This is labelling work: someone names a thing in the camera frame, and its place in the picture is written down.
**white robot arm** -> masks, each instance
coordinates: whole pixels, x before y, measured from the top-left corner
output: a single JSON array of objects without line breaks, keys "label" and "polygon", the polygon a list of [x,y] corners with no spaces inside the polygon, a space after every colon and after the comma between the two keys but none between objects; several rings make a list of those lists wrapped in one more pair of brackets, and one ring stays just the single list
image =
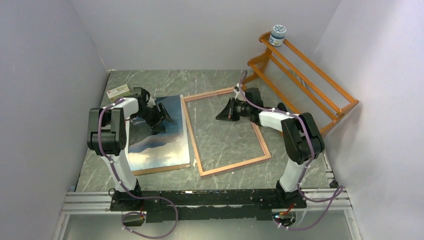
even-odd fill
[{"label": "white robot arm", "polygon": [[[325,145],[320,131],[310,113],[296,114],[302,119],[306,126],[308,136],[312,143],[314,156],[310,151],[306,137],[302,132],[299,120],[288,114],[274,111],[263,111],[257,109],[240,96],[239,85],[234,87],[235,97],[228,100],[224,110],[216,116],[217,120],[238,121],[240,117],[247,117],[258,126],[269,127],[283,133],[284,145],[288,161],[282,177],[277,183],[283,190],[283,194],[288,198],[296,195],[298,191],[298,181],[307,163],[318,157],[324,151]],[[261,108],[264,108],[261,94],[258,88],[249,88],[245,91],[245,97]],[[287,112],[283,103],[279,103],[277,109]]]},{"label": "white robot arm", "polygon": [[150,126],[152,134],[165,131],[163,120],[173,122],[165,107],[161,103],[156,105],[148,91],[141,87],[135,87],[132,92],[133,95],[114,103],[102,118],[102,146],[112,162],[103,156],[99,149],[98,127],[100,112],[103,108],[92,108],[88,118],[88,148],[94,150],[104,160],[112,174],[115,192],[121,193],[124,193],[125,190],[114,175],[111,164],[114,164],[118,177],[128,190],[135,190],[138,184],[128,164],[130,124],[127,121],[133,117],[143,118]]}]

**white panel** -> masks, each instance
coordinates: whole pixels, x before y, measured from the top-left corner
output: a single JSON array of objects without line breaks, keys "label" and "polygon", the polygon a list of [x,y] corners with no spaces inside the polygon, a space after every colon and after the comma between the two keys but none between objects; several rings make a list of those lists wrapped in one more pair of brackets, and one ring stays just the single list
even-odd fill
[{"label": "white panel", "polygon": [[419,0],[343,0],[314,56],[361,101],[325,145],[363,239],[423,238],[423,12]]},{"label": "white panel", "polygon": [[69,0],[0,6],[0,239],[51,239],[108,73]]},{"label": "white panel", "polygon": [[246,69],[276,24],[310,56],[341,0],[72,0],[115,70]]}]

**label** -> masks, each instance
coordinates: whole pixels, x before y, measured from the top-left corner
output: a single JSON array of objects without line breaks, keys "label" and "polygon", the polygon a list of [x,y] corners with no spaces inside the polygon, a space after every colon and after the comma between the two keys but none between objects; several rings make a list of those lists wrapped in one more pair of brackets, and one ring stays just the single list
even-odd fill
[{"label": "label", "polygon": [[128,88],[127,85],[122,85],[107,91],[106,94],[111,101],[114,101],[115,99],[119,97],[130,95],[130,89]]},{"label": "label", "polygon": [[272,34],[269,35],[269,43],[271,45],[278,47],[278,46],[281,46],[281,44],[283,44],[283,41],[284,41],[284,37],[278,39],[278,38],[273,37]]}]

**canvas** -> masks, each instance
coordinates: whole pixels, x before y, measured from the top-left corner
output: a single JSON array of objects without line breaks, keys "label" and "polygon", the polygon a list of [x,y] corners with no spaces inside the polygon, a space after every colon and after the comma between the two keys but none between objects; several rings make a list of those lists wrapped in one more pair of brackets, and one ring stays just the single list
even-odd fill
[{"label": "canvas", "polygon": [[164,120],[165,131],[152,135],[139,117],[130,121],[128,163],[134,175],[157,173],[190,166],[186,119],[182,113],[182,95],[158,97],[174,123]]}]

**shelf rung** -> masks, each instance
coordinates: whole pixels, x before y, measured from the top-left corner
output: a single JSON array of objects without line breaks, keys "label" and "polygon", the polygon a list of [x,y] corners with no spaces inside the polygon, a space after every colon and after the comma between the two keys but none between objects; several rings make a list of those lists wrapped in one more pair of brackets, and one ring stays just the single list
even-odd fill
[{"label": "shelf rung", "polygon": [[262,73],[258,67],[256,67],[256,65],[252,64],[250,65],[250,67],[253,69],[253,71],[266,83],[268,84],[268,86],[274,91],[274,93],[283,101],[283,103],[285,105],[287,105],[287,107],[289,109],[291,109],[295,114],[300,114],[301,112],[298,110],[297,107],[295,107],[290,101],[289,99],[284,96],[280,90],[277,88],[277,86],[274,85],[274,83],[267,77],[265,76],[264,73]]},{"label": "shelf rung", "polygon": [[291,68],[305,83],[314,91],[318,96],[320,96],[334,111],[340,111],[340,108],[331,101],[315,84],[309,80],[295,65],[293,65],[286,57],[284,57],[279,51],[276,50],[269,42],[264,42],[265,45],[279,57],[289,68]]},{"label": "shelf rung", "polygon": [[293,53],[295,53],[300,59],[302,59],[311,69],[313,69],[318,75],[320,75],[327,83],[329,83],[339,94],[341,94],[349,102],[354,102],[355,99],[346,92],[340,85],[338,85],[331,77],[329,77],[321,68],[315,65],[307,56],[305,56],[299,49],[297,49],[289,40],[284,39],[283,42]]},{"label": "shelf rung", "polygon": [[281,62],[279,62],[273,55],[269,56],[269,59],[275,63],[285,73],[331,120],[335,120],[337,116],[333,114],[324,104],[310,92],[302,83],[293,76],[292,73],[289,72],[287,68],[285,68]]}]

